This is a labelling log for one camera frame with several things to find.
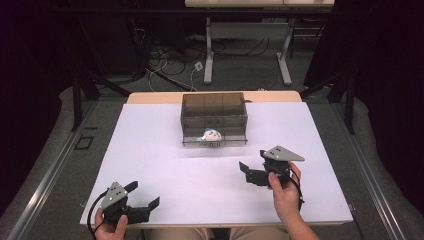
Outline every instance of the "transparent container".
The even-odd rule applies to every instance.
[[[184,94],[181,109],[183,145],[186,147],[240,146],[247,143],[247,111],[243,93]],[[199,141],[207,128],[221,141]]]

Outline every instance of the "table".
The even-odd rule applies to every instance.
[[[314,8],[328,9],[334,0],[185,0],[186,7],[193,8]],[[283,40],[277,53],[278,66],[285,85],[291,85],[286,56],[294,29],[294,19],[287,23],[212,23],[206,18],[206,64],[204,83],[212,83],[212,38],[248,38]]]
[[[281,224],[272,192],[246,183],[241,161],[263,169],[259,150],[282,145],[305,157],[302,170],[310,225],[352,221],[348,205],[328,160],[308,107],[293,91],[244,92],[248,113],[246,145],[185,148],[180,124],[183,93],[133,93],[123,106],[96,183],[81,217],[113,181],[138,181],[129,194],[132,207],[161,197],[148,223],[132,228],[232,227]]]

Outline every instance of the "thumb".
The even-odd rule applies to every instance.
[[[103,222],[103,211],[99,208],[94,217],[94,225],[97,227]]]
[[[114,236],[117,237],[117,239],[124,239],[125,231],[127,230],[128,225],[128,217],[127,215],[123,214],[118,221],[118,225],[116,226],[115,234]]]
[[[272,190],[274,191],[274,196],[282,196],[284,195],[283,188],[281,187],[280,180],[278,179],[275,173],[270,172],[268,175],[268,181],[271,185]]]

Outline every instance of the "hand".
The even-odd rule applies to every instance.
[[[293,180],[299,184],[299,168],[292,162],[289,162],[289,166],[295,173],[292,175]],[[281,222],[286,224],[293,221],[295,218],[299,218],[299,192],[296,186],[290,181],[285,188],[283,188],[277,175],[273,172],[268,175],[268,181],[274,192],[274,207]]]
[[[124,239],[125,231],[128,225],[128,217],[126,215],[122,215],[119,218],[118,225],[116,229],[108,223],[103,222],[103,212],[101,209],[97,210],[95,217],[95,226],[96,230],[96,239],[97,240],[122,240]]]

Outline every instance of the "white object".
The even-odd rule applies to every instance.
[[[203,137],[197,138],[197,141],[220,142],[222,140],[221,133],[212,128],[206,128]]]

